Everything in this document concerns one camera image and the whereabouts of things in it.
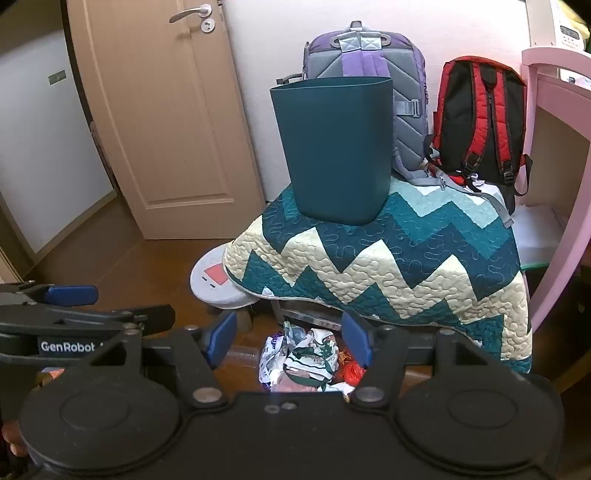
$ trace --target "blue gripper pad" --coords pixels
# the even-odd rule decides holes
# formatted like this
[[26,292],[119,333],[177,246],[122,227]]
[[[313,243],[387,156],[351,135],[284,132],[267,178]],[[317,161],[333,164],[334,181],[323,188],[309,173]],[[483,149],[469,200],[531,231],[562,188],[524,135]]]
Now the blue gripper pad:
[[99,290],[94,285],[49,287],[43,295],[43,303],[58,307],[93,305],[99,299]]
[[238,332],[238,317],[234,310],[223,312],[217,323],[209,327],[205,335],[208,342],[205,358],[211,368],[217,368],[222,363]]
[[371,330],[371,326],[365,319],[355,314],[352,316],[347,312],[343,312],[341,335],[355,361],[363,368],[371,365],[372,346],[369,337]]

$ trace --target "door handle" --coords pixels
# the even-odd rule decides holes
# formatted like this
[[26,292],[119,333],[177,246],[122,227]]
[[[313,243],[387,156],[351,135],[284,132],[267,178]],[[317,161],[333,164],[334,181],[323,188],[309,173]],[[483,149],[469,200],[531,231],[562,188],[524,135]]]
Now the door handle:
[[212,14],[212,6],[210,4],[203,4],[197,8],[189,8],[187,10],[183,10],[177,14],[174,14],[172,17],[168,19],[168,23],[175,23],[179,20],[182,20],[188,15],[197,14],[202,18],[209,17]]

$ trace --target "red backpack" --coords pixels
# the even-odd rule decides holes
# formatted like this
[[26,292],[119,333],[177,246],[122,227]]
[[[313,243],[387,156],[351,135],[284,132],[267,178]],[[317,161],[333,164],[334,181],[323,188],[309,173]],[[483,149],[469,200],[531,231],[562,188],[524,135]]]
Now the red backpack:
[[459,185],[479,191],[473,174],[499,186],[509,213],[515,209],[514,183],[523,155],[526,87],[512,68],[480,57],[459,57],[443,67],[432,160]]

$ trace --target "zigzag quilt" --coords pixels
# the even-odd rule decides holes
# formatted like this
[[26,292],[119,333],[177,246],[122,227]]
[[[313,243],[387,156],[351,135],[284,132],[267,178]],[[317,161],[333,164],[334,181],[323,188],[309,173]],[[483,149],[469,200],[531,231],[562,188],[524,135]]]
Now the zigzag quilt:
[[516,371],[531,367],[513,231],[480,198],[392,178],[377,218],[351,226],[303,216],[287,187],[228,245],[223,263],[253,295],[398,325],[445,325]]

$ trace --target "door lock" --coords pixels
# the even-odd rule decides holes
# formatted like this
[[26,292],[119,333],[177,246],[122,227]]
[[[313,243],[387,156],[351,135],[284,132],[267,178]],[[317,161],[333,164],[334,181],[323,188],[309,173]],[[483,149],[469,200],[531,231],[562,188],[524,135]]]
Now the door lock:
[[201,30],[205,33],[212,32],[214,28],[216,28],[216,22],[213,18],[203,20],[203,22],[201,23]]

